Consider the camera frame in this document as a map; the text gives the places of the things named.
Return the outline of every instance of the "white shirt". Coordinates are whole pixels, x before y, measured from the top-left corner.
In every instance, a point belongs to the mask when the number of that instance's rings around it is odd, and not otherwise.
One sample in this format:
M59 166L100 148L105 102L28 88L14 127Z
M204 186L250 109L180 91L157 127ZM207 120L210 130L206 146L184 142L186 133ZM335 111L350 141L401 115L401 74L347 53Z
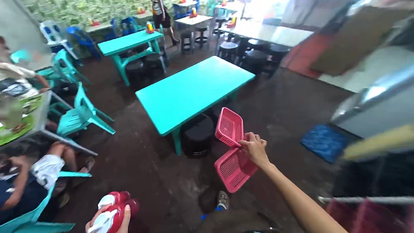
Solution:
M27 93L18 96L17 98L19 100L26 99L40 93L26 80L26 78L34 78L35 76L36 73L32 70L10 63L0 63L0 81L6 78L14 78L17 82L29 90Z

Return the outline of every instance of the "shorts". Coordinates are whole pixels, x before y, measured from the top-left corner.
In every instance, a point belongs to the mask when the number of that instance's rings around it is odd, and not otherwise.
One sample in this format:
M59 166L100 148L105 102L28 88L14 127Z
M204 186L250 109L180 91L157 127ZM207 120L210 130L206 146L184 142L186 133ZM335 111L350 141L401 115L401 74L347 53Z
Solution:
M163 28L169 28L171 27L171 18L170 15L165 11L165 20L162 21L162 14L159 15L153 15L152 16L155 23L155 28L159 29L159 25L161 24Z
M59 177L65 161L56 155L45 155L31 167L32 174L37 182L45 189L50 190Z

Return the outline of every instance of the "green patterned wall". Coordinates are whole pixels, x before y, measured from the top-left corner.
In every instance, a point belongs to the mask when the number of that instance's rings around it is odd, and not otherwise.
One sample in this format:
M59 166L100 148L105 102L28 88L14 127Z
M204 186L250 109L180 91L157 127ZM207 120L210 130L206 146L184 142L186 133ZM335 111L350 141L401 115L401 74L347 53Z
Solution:
M54 20L66 25L89 25L89 18L110 21L114 17L125 18L136 15L138 7L151 10L151 0L22 0L39 21ZM168 12L172 3L178 0L164 0Z

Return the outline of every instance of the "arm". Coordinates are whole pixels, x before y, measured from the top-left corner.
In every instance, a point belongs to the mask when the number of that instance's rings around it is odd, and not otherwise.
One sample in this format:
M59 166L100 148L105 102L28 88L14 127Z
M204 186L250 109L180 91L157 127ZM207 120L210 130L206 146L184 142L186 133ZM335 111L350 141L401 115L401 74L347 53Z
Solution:
M269 162L265 151L267 142L259 135L247 133L249 141L241 140L240 144L247 150L250 159L269 176L279 189L293 215L308 233L346 233L325 210L323 210L308 195L285 177L272 163Z
M27 178L29 177L30 165L23 156L11 157L12 164L20 167L20 172L14 180L14 191L9 199L3 204L1 210L7 210L15 207L22 198L26 187Z
M164 2L162 0L157 0L158 1L158 6L161 8L162 10L162 21L165 21L165 10L164 10Z
M43 76L36 74L36 78L45 88L50 88L48 81Z

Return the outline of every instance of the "sneaker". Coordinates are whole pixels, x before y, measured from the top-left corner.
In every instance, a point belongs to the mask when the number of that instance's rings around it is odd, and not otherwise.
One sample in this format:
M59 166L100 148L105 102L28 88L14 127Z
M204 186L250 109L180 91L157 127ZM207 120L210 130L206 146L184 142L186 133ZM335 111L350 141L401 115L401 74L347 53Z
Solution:
M229 209L230 200L229 196L225 191L219 191L219 195L217 196L218 205L224 207L225 209Z

